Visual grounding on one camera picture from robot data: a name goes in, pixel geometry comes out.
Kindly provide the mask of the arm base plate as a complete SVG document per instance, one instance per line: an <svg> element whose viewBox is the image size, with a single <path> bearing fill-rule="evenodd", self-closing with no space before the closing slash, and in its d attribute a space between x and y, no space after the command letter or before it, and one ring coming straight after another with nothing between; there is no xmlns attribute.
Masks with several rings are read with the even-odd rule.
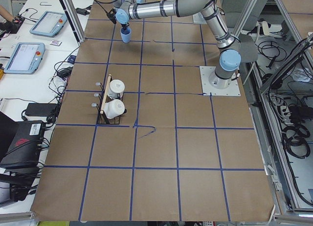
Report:
<svg viewBox="0 0 313 226"><path fill-rule="evenodd" d="M206 24L206 21L203 18L201 13L194 14L192 17L193 17L193 24Z"/></svg>
<svg viewBox="0 0 313 226"><path fill-rule="evenodd" d="M235 73L229 79L220 79L216 67L200 66L202 93L208 96L241 96Z"/></svg>

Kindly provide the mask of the person hand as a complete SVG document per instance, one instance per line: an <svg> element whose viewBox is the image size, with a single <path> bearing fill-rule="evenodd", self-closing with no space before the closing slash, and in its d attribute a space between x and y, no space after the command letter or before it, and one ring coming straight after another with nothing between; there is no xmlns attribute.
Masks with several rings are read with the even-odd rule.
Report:
<svg viewBox="0 0 313 226"><path fill-rule="evenodd" d="M9 22L14 19L13 15L9 13L2 5L0 5L0 15Z"/></svg>

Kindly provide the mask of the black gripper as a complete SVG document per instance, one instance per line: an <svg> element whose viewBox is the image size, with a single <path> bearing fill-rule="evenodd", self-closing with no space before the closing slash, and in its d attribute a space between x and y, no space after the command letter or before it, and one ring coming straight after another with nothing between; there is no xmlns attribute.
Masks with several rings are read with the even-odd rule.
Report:
<svg viewBox="0 0 313 226"><path fill-rule="evenodd" d="M129 26L129 23L122 23L121 26L122 28L127 28Z"/></svg>

